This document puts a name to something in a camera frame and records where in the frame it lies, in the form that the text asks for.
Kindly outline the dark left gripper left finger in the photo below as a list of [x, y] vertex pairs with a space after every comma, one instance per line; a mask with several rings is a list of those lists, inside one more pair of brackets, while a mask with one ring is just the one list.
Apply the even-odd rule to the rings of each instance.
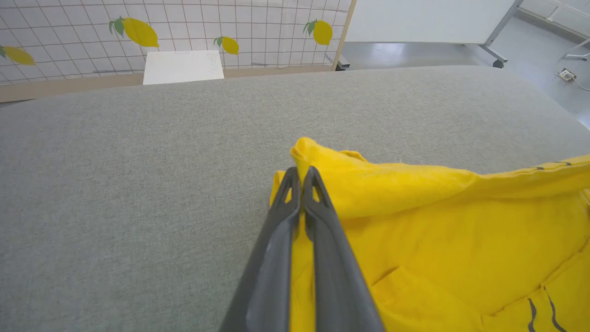
[[288, 332], [294, 230], [301, 181], [289, 168], [277, 190], [230, 306], [222, 332]]

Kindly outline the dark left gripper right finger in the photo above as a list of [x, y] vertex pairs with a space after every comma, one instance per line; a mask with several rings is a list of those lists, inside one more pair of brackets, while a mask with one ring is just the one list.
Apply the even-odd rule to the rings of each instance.
[[315, 330], [385, 331], [373, 297], [348, 242], [318, 168], [303, 184], [306, 233], [313, 244]]

